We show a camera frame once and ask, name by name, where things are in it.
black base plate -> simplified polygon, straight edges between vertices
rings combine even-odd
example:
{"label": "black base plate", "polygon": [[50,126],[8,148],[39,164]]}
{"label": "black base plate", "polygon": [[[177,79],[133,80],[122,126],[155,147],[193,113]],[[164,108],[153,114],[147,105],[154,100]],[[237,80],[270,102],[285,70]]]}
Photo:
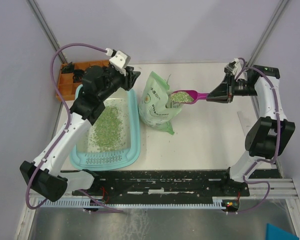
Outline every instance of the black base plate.
{"label": "black base plate", "polygon": [[[227,188],[225,193],[218,184],[226,170],[196,171],[100,171],[99,184],[93,184],[87,192],[92,196],[102,196],[104,189],[109,195],[109,204],[211,204],[212,197],[237,197],[238,190]],[[281,178],[277,169],[256,170],[250,179]],[[149,194],[149,190],[174,192],[172,194]],[[82,193],[74,191],[74,196]],[[242,197],[248,197],[249,188],[240,191]]]}

metal floor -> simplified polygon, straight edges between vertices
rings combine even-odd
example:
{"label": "metal floor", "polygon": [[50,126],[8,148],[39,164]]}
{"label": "metal floor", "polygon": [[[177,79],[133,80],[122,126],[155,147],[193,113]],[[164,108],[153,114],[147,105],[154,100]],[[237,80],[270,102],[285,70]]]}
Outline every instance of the metal floor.
{"label": "metal floor", "polygon": [[[258,203],[241,200],[242,209]],[[29,240],[264,240],[267,223],[295,234],[285,200],[267,200],[256,210],[226,215],[208,209],[125,209],[88,214],[80,208],[36,210]]]}

gray wall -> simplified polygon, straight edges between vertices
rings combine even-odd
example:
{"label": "gray wall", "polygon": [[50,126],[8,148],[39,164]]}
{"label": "gray wall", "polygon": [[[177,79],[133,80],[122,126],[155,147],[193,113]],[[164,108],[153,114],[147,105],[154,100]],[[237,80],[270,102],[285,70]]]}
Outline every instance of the gray wall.
{"label": "gray wall", "polygon": [[25,204],[20,164],[52,136],[59,109],[49,82],[52,54],[26,1],[0,0],[0,240],[13,239]]}
{"label": "gray wall", "polygon": [[[249,58],[279,0],[36,0],[60,45],[121,49],[133,63]],[[70,61],[104,59],[76,47]]]}
{"label": "gray wall", "polygon": [[291,1],[257,63],[278,67],[284,113],[296,129],[280,161],[300,197],[300,0]]}

wooden box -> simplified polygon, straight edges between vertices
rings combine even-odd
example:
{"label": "wooden box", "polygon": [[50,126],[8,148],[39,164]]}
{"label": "wooden box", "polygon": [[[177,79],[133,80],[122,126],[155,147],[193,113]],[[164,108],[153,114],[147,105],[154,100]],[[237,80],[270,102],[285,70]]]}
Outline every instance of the wooden box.
{"label": "wooden box", "polygon": [[[81,84],[81,82],[74,82],[73,80],[73,73],[61,73],[61,69],[66,66],[67,64],[62,64],[60,68],[59,78],[58,78],[58,89],[66,101],[75,100],[76,89]],[[90,66],[108,66],[108,60],[101,60],[101,61],[86,61],[86,62],[75,62],[74,69],[82,69],[86,70]],[[56,94],[56,98],[61,101],[58,94]]]}

litter bag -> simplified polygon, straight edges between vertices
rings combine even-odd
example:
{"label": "litter bag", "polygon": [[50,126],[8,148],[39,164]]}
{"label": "litter bag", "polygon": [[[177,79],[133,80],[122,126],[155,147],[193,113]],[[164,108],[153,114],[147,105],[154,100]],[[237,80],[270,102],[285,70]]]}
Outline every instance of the litter bag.
{"label": "litter bag", "polygon": [[151,72],[138,105],[140,119],[148,126],[175,134],[170,120],[181,112],[182,104],[170,101],[167,81]]}

